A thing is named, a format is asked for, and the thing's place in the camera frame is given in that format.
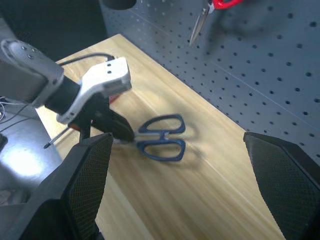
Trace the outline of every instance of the table surface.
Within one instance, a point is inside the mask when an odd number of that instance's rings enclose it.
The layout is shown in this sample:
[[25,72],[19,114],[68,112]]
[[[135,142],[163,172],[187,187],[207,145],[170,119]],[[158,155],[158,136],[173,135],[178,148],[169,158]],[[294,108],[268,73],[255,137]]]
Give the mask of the table surface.
[[[179,113],[186,124],[181,162],[151,160],[132,146],[114,144],[96,222],[111,240],[278,240],[284,239],[263,201],[243,142],[244,130],[121,35],[65,59],[105,52],[126,57],[132,89],[111,108],[134,131],[146,120]],[[89,58],[65,66],[79,80],[89,67],[103,62]],[[37,109],[50,137],[64,125],[56,115]],[[91,134],[100,132],[91,130]],[[56,143],[64,158],[79,140],[68,132]]]

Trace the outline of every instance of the red scissors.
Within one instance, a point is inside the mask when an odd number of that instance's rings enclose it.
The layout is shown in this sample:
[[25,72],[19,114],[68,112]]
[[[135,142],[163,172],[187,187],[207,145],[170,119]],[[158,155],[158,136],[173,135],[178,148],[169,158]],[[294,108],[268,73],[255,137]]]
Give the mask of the red scissors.
[[207,6],[201,10],[200,15],[196,19],[195,26],[194,26],[192,34],[191,34],[189,46],[191,46],[195,42],[196,38],[198,37],[199,33],[201,32],[202,28],[204,27],[207,16],[209,14],[212,14],[215,9],[231,8],[231,7],[241,3],[242,1],[243,0],[231,0],[229,2],[224,2],[224,0],[209,0],[207,2]]

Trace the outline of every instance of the black cable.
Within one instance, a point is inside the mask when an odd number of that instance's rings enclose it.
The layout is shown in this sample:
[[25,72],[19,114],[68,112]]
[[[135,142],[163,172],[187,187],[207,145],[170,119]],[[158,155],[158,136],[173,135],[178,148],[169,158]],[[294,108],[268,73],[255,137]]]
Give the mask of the black cable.
[[64,65],[67,65],[67,64],[71,64],[71,63],[80,61],[82,59],[87,59],[87,58],[92,58],[92,57],[106,57],[108,59],[108,61],[115,59],[115,57],[110,55],[110,54],[103,53],[103,52],[95,52],[95,53],[90,53],[90,54],[86,54],[86,55],[83,55],[83,56],[75,57],[74,59],[71,59],[71,60],[68,60],[68,61],[61,62],[61,63],[59,63],[59,65],[60,66],[64,66]]
[[9,122],[11,119],[15,118],[19,113],[22,112],[23,109],[25,109],[28,105],[24,105],[15,115],[13,115],[12,117],[10,117],[9,119],[3,121],[3,122],[0,122],[0,124],[5,124],[7,122]]
[[17,121],[17,122],[15,122],[15,123],[12,123],[11,125],[9,125],[9,126],[5,127],[4,129],[2,129],[2,130],[0,131],[0,133],[2,133],[4,130],[7,130],[8,128],[11,128],[12,126],[14,126],[14,125],[16,125],[16,124],[18,124],[18,123],[21,123],[21,122],[26,121],[26,120],[29,120],[29,119],[34,119],[34,118],[28,117],[28,118],[22,119],[22,120],[20,120],[20,121]]

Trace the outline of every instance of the red scissor handle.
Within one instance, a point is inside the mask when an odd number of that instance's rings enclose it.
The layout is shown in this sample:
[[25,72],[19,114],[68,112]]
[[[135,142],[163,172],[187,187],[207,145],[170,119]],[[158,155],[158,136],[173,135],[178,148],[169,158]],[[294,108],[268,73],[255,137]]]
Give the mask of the red scissor handle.
[[241,3],[242,1],[243,0],[231,0],[229,2],[224,2],[224,0],[212,0],[212,3],[215,9],[227,9]]

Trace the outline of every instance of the gray pegboard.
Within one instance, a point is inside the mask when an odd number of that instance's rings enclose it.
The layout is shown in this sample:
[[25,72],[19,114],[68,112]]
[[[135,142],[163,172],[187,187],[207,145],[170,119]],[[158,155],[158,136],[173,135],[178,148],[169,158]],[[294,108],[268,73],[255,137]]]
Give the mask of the gray pegboard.
[[247,131],[296,144],[320,165],[320,1],[244,0],[216,10],[192,47],[201,1],[102,7],[123,34]]

